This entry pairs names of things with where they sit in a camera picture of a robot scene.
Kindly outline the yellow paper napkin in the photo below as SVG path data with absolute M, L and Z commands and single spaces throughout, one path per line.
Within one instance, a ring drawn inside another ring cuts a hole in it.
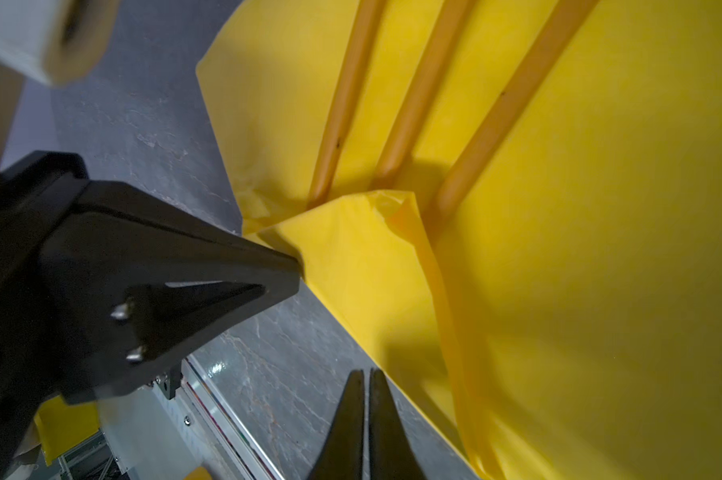
M 438 187 L 555 1 L 479 1 L 394 183 L 439 1 L 389 1 L 327 201 L 354 1 L 246 1 L 197 77 L 251 239 L 494 479 L 722 479 L 722 1 L 601 1 L 441 229 Z

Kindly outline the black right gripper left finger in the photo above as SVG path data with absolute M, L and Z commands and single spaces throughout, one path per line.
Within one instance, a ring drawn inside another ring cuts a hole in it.
M 364 372 L 353 370 L 348 375 L 326 440 L 308 479 L 362 479 L 364 420 Z

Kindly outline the yellow parts bin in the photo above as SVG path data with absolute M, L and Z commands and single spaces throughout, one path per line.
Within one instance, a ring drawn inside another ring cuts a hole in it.
M 100 427 L 95 402 L 68 405 L 61 396 L 43 402 L 33 421 L 47 466 L 95 435 Z

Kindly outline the orange plastic spoon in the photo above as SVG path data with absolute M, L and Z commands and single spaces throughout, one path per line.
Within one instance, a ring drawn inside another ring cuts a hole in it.
M 307 209 L 326 202 L 349 132 L 386 1 L 358 4 L 325 123 L 307 198 Z

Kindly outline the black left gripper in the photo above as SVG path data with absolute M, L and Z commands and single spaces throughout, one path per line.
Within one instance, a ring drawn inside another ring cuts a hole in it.
M 57 387 L 78 404 L 134 391 L 299 289 L 295 258 L 87 181 L 67 152 L 0 172 L 0 478 L 54 391 L 55 307 Z

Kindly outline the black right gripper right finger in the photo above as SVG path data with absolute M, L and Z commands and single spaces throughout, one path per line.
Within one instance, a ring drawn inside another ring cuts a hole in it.
M 369 389 L 370 478 L 425 480 L 382 370 L 371 370 Z

